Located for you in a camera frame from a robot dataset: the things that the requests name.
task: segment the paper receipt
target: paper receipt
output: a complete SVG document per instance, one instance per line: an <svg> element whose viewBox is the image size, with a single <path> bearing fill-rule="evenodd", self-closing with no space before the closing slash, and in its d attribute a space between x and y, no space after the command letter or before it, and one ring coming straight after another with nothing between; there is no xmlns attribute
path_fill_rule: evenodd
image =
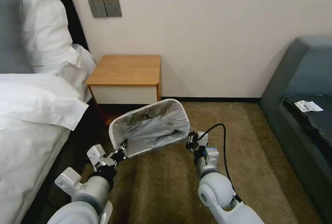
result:
<svg viewBox="0 0 332 224"><path fill-rule="evenodd" d="M313 101L307 102L304 100L300 100L295 103L295 105L300 109L300 111L307 112L307 111L323 111L317 104Z"/></svg>

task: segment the light switch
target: light switch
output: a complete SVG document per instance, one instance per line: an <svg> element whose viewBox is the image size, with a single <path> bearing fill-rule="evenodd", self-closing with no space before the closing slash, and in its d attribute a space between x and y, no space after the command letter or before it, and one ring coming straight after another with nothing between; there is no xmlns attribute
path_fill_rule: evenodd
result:
<svg viewBox="0 0 332 224"><path fill-rule="evenodd" d="M107 17L122 17L119 0L104 0Z"/></svg>
<svg viewBox="0 0 332 224"><path fill-rule="evenodd" d="M107 17L104 0L89 0L89 5L94 18Z"/></svg>

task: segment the white trash can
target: white trash can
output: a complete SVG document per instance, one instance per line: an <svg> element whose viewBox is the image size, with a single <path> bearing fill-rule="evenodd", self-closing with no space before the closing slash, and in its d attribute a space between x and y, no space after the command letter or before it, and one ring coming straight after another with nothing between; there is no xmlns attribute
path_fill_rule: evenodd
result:
<svg viewBox="0 0 332 224"><path fill-rule="evenodd" d="M181 103L165 99L116 118L109 128L116 149L127 140L127 157L185 141L190 122Z"/></svg>

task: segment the baseboard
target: baseboard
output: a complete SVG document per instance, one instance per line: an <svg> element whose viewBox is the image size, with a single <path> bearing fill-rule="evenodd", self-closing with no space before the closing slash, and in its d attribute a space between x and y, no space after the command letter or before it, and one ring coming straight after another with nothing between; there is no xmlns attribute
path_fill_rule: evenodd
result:
<svg viewBox="0 0 332 224"><path fill-rule="evenodd" d="M162 97L176 99L180 102L242 102L259 103L262 98L202 98L202 97Z"/></svg>

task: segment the carpet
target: carpet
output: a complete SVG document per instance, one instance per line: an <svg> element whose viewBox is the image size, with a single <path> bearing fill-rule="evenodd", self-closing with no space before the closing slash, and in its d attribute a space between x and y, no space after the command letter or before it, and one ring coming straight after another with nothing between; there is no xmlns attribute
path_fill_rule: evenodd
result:
<svg viewBox="0 0 332 224"><path fill-rule="evenodd" d="M227 164L234 187L265 224L316 224L321 219L289 164L265 117L254 103L193 103L183 106L197 131L216 123L227 128ZM222 153L223 131L209 133ZM112 151L108 129L100 142ZM220 172L226 175L223 158ZM92 172L87 165L85 175ZM193 155L180 143L120 163L109 195L116 223L216 223L197 194Z"/></svg>

